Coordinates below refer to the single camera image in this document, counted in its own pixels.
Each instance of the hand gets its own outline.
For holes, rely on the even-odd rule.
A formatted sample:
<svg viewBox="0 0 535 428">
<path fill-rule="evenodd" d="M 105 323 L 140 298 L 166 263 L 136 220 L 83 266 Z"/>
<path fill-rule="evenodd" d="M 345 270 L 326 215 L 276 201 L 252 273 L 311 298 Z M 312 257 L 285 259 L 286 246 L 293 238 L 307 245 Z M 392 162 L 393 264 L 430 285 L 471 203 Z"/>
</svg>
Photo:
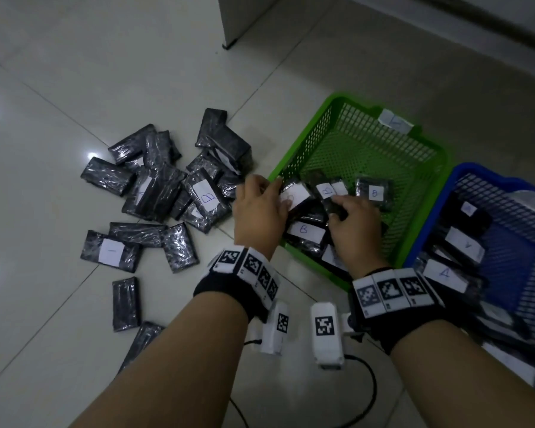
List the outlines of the hand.
<svg viewBox="0 0 535 428">
<path fill-rule="evenodd" d="M 281 177 L 270 183 L 262 176 L 251 174 L 235 191 L 234 243 L 254 248 L 268 260 L 284 234 L 291 206 L 289 200 L 279 202 L 281 183 Z"/>
<path fill-rule="evenodd" d="M 334 195 L 332 199 L 349 214 L 343 222 L 336 214 L 331 214 L 329 231 L 337 254 L 353 279 L 388 266 L 380 254 L 379 210 L 361 197 Z"/>
</svg>

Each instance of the person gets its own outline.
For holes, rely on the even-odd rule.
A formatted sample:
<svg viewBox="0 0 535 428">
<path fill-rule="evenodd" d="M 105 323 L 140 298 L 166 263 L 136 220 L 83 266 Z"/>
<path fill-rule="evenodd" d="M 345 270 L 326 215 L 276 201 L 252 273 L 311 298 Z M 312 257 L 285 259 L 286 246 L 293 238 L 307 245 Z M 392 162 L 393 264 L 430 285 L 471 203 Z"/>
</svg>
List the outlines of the person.
<svg viewBox="0 0 535 428">
<path fill-rule="evenodd" d="M 235 245 L 253 248 L 268 260 L 287 219 L 289 204 L 279 202 L 281 182 L 248 176 L 237 187 L 233 208 Z M 353 279 L 387 268 L 380 256 L 378 210 L 358 197 L 334 196 L 333 201 L 348 213 L 343 221 L 332 215 L 329 230 Z M 231 277 L 237 286 L 239 278 Z M 219 288 L 196 291 L 160 336 L 71 426 L 221 426 L 250 307 Z M 535 390 L 453 324 L 435 315 L 399 335 L 403 336 L 396 342 L 385 338 L 390 340 L 390 357 L 429 427 L 535 427 Z"/>
</svg>

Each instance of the green plastic basket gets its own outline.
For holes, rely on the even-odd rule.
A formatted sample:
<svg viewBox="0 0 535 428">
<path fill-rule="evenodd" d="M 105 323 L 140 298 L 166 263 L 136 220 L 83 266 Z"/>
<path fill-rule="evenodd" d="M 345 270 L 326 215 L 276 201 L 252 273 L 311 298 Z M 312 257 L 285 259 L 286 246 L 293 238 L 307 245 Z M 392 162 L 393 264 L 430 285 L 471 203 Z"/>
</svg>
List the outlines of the green plastic basket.
<svg viewBox="0 0 535 428">
<path fill-rule="evenodd" d="M 284 179 L 321 168 L 328 177 L 340 176 L 348 188 L 358 174 L 384 177 L 394 182 L 394 207 L 383 213 L 389 225 L 382 251 L 401 267 L 426 221 L 439 192 L 452 171 L 447 152 L 414 126 L 408 135 L 377 121 L 382 107 L 365 105 L 343 93 L 325 100 L 311 122 L 287 151 L 269 178 Z M 282 241 L 300 261 L 327 276 L 339 287 L 349 284 Z"/>
</svg>

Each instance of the person's right arm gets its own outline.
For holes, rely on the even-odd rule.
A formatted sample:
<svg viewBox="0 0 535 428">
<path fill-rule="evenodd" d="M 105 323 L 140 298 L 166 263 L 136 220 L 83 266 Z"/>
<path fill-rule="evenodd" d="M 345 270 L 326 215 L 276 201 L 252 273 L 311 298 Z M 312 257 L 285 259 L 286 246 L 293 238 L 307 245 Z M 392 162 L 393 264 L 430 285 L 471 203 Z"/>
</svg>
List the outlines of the person's right arm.
<svg viewBox="0 0 535 428">
<path fill-rule="evenodd" d="M 336 251 L 353 279 L 388 265 L 380 255 L 380 214 L 369 201 L 335 196 L 347 210 L 329 220 Z M 535 390 L 445 320 L 421 325 L 391 358 L 431 428 L 535 427 Z"/>
</svg>

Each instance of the tiled floor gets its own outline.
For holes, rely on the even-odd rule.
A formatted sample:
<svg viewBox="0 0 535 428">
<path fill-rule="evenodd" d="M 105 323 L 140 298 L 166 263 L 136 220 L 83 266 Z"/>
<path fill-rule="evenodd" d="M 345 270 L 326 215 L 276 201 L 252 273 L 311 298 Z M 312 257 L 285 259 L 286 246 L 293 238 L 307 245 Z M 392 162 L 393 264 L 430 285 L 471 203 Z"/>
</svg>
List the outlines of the tiled floor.
<svg viewBox="0 0 535 428">
<path fill-rule="evenodd" d="M 0 0 L 0 427 L 66 426 L 124 358 L 135 331 L 112 332 L 109 285 L 124 274 L 79 252 L 87 229 L 129 217 L 79 174 L 148 122 L 172 131 L 183 168 L 204 108 L 226 108 L 268 174 L 345 90 L 422 123 L 457 160 L 535 183 L 535 79 L 523 73 L 347 0 L 281 0 L 228 52 L 220 27 L 214 0 Z M 192 234 L 207 260 L 233 223 Z M 344 294 L 286 251 L 274 264 L 289 343 L 282 358 L 245 349 L 234 399 L 253 427 L 337 425 L 370 399 L 370 377 L 317 369 L 308 309 L 346 310 Z M 169 322 L 202 267 L 172 275 L 147 250 L 145 318 Z M 388 357 L 369 341 L 346 346 L 379 382 L 358 426 L 423 426 Z M 241 426 L 231 407 L 225 426 Z"/>
</svg>

